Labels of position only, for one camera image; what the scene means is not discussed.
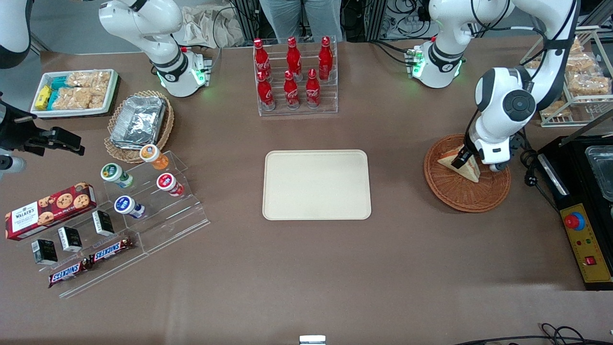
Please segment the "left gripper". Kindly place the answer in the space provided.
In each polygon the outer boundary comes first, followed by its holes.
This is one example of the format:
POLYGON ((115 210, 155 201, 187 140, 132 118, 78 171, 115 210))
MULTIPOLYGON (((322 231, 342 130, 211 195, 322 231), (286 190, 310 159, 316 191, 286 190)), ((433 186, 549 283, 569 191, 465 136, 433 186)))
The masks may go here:
MULTIPOLYGON (((481 163, 488 166, 489 170, 497 173, 506 169, 507 163, 511 159, 510 138, 497 143, 477 139, 473 140, 473 145, 481 163)), ((468 164, 470 159, 473 159, 474 153, 474 148, 471 146, 460 147, 457 156, 452 161, 452 166, 459 170, 468 164)))

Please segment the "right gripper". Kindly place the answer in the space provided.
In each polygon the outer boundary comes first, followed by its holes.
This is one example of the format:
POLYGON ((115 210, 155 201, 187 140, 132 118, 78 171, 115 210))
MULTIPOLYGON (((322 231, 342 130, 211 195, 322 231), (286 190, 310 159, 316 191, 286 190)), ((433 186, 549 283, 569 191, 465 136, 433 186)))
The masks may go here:
POLYGON ((46 148, 70 151, 79 156, 85 155, 81 137, 61 127, 47 131, 47 140, 39 140, 43 129, 35 126, 36 115, 13 107, 3 100, 1 104, 0 146, 5 151, 24 151, 40 157, 46 148))

